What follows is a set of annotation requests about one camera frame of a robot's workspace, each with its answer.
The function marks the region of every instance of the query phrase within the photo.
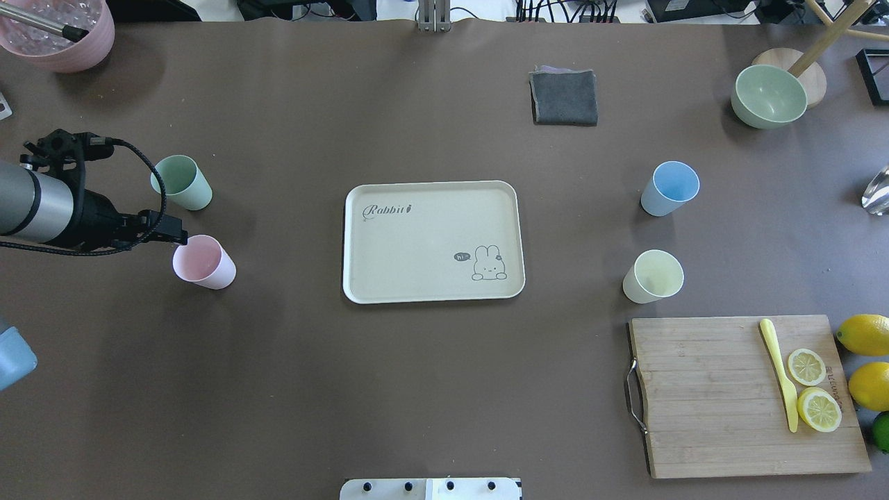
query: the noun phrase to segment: rabbit cartoon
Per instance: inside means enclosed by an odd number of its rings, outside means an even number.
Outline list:
[[[476,248],[476,261],[473,264],[472,279],[506,279],[506,264],[496,245]]]

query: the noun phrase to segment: wooden stand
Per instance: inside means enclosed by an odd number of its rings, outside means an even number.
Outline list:
[[[824,35],[805,53],[788,48],[770,49],[759,54],[753,63],[770,64],[786,69],[791,75],[798,78],[799,83],[805,88],[805,94],[808,96],[806,108],[810,109],[816,106],[824,99],[828,81],[824,70],[815,60],[836,42],[874,4],[874,1],[855,0],[846,7],[836,21],[828,25]]]
[[[768,64],[777,66],[781,69],[790,69],[790,67],[793,66],[793,63],[797,62],[802,55],[802,52],[795,49],[783,47],[770,49],[759,54],[753,60],[753,64]],[[811,109],[817,106],[818,103],[824,99],[824,94],[828,90],[828,78],[824,75],[824,70],[821,69],[821,65],[817,62],[813,63],[812,66],[806,71],[803,71],[803,74],[798,78],[799,83],[803,84],[803,88],[805,88],[806,97],[809,99],[806,109]]]

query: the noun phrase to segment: green bowl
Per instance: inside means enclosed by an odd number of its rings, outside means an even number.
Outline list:
[[[734,81],[734,114],[755,128],[786,125],[803,116],[807,104],[805,88],[799,80],[775,66],[750,66]]]

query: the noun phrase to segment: bowl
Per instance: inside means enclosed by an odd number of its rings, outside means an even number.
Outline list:
[[[767,64],[745,68],[732,90],[734,114],[747,125],[769,129],[803,116],[808,98],[796,77]]]
[[[23,9],[29,9],[32,4],[36,4],[38,1],[6,0],[7,3]],[[6,23],[10,21],[3,18],[0,18],[3,20],[0,22],[0,46],[21,60],[56,73],[75,73],[92,68],[105,59],[111,51],[111,45],[114,44],[114,20],[111,19],[111,11],[105,0],[100,0],[100,3],[102,10],[96,25],[81,41],[67,48],[44,55],[29,55],[19,52],[6,40]]]

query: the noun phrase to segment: yellow knife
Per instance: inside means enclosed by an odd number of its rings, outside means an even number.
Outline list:
[[[784,363],[781,360],[781,348],[778,346],[778,335],[775,333],[775,325],[770,319],[759,322],[759,329],[763,333],[765,347],[769,350],[769,357],[778,375],[778,384],[781,387],[781,396],[784,398],[784,409],[787,410],[787,426],[791,432],[797,431],[799,414],[797,413],[797,387],[784,373]]]

